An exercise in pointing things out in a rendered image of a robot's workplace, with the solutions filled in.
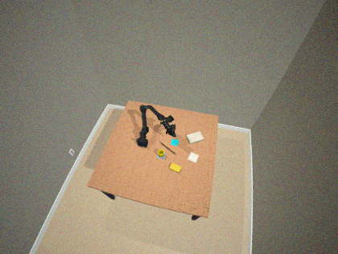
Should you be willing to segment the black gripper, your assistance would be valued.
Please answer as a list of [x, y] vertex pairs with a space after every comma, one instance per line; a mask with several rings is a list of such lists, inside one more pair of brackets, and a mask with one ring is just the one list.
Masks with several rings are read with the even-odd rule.
[[167, 126], [165, 126], [165, 129], [167, 130], [166, 131], [166, 134], [169, 134], [171, 135], [172, 137], [176, 137], [175, 135], [175, 130], [176, 130], [176, 127], [170, 127], [170, 125], [168, 124]]

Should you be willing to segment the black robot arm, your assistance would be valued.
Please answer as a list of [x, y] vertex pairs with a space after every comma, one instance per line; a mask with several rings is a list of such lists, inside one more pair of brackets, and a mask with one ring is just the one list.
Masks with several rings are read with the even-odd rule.
[[161, 121], [160, 124], [163, 124], [163, 126], [167, 126], [168, 123], [171, 123], [174, 118], [170, 115], [168, 117], [165, 117], [164, 115], [160, 114], [156, 109], [154, 109], [152, 107], [152, 105], [143, 105], [141, 104], [139, 106], [139, 109], [142, 113], [142, 131], [139, 132], [140, 134], [140, 138], [139, 140], [143, 140], [145, 141], [146, 140], [146, 134], [149, 132], [149, 127], [147, 127], [146, 125], [146, 110], [149, 109], [150, 111], [152, 111], [156, 117]]

